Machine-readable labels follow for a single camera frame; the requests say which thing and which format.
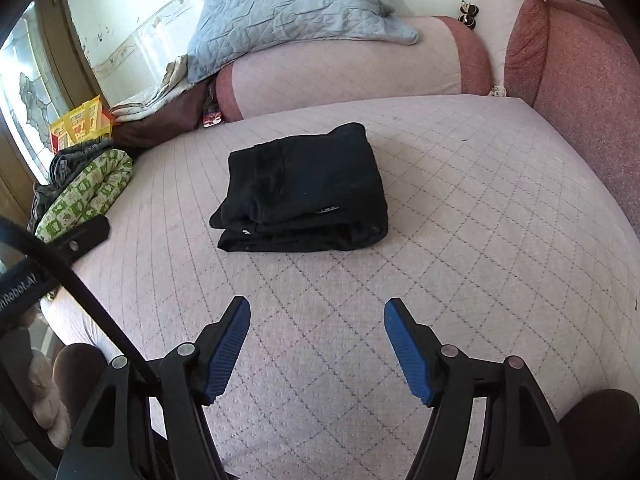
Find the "white sheet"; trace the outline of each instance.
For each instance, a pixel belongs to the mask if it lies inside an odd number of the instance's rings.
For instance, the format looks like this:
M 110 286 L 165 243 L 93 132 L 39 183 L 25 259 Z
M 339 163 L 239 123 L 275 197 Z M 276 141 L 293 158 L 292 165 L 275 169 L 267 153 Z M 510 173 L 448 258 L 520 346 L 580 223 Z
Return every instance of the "white sheet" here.
M 366 126 L 383 176 L 385 240 L 351 253 L 215 248 L 207 221 L 230 151 L 348 121 Z M 604 386 L 640 397 L 640 242 L 586 163 L 520 100 L 380 99 L 185 134 L 142 156 L 108 216 L 110 240 L 76 271 L 147 358 L 193 340 L 235 294 L 250 300 L 236 370 L 206 410 L 242 480 L 404 478 L 429 410 L 386 338 L 393 296 L 473 357 L 521 355 L 557 416 Z M 43 310 L 64 342 L 116 353 L 65 291 Z M 461 478 L 472 476 L 480 424 Z

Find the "green patterned fabric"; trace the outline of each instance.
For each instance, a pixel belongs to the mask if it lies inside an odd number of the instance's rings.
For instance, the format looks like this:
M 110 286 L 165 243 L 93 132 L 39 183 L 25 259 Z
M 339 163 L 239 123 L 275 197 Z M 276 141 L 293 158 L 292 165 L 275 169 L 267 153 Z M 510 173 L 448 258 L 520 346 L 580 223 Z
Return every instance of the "green patterned fabric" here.
M 35 235 L 50 242 L 82 222 L 105 214 L 131 179 L 133 161 L 121 150 L 92 160 L 60 194 L 38 224 Z

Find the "blanket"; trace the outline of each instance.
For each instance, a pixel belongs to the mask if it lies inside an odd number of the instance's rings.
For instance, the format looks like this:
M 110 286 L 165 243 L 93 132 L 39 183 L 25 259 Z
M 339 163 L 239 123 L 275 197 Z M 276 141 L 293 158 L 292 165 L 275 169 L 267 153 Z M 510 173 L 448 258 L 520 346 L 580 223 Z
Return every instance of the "blanket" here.
M 50 184 L 33 184 L 33 203 L 27 230 L 36 231 L 51 205 L 94 158 L 113 147 L 113 139 L 92 139 L 79 142 L 56 153 L 49 166 Z
M 92 160 L 43 216 L 35 235 L 45 242 L 97 214 L 105 214 L 131 179 L 133 161 L 121 150 Z
M 414 44 L 418 33 L 388 0 L 205 0 L 189 42 L 196 83 L 244 54 L 289 41 L 341 39 Z
M 155 114 L 167 103 L 193 87 L 193 84 L 186 80 L 186 75 L 187 56 L 180 56 L 166 66 L 160 84 L 147 88 L 112 107 L 110 112 L 115 118 L 114 122 L 119 124 L 139 121 Z

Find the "black garment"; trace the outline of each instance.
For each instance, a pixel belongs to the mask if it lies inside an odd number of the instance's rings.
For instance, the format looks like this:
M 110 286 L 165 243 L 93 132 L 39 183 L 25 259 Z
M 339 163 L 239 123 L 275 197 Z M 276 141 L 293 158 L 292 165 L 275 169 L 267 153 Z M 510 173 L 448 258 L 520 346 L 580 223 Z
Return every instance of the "black garment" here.
M 229 189 L 209 224 L 225 251 L 350 251 L 388 231 L 385 193 L 362 124 L 229 155 Z
M 31 218 L 27 225 L 30 233 L 36 231 L 36 227 L 44 214 L 56 201 L 66 186 L 71 184 L 82 170 L 102 153 L 113 147 L 113 139 L 85 140 L 69 146 L 56 153 L 49 166 L 49 181 L 51 184 L 33 185 L 33 203 L 31 204 Z

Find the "yellow bag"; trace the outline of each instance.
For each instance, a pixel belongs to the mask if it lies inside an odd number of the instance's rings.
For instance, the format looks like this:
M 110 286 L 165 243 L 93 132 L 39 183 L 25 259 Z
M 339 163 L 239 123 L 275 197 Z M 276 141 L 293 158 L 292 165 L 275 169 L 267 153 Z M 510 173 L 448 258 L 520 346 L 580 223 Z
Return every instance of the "yellow bag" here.
M 84 140 L 109 137 L 113 116 L 102 107 L 100 96 L 80 105 L 49 125 L 53 153 Z

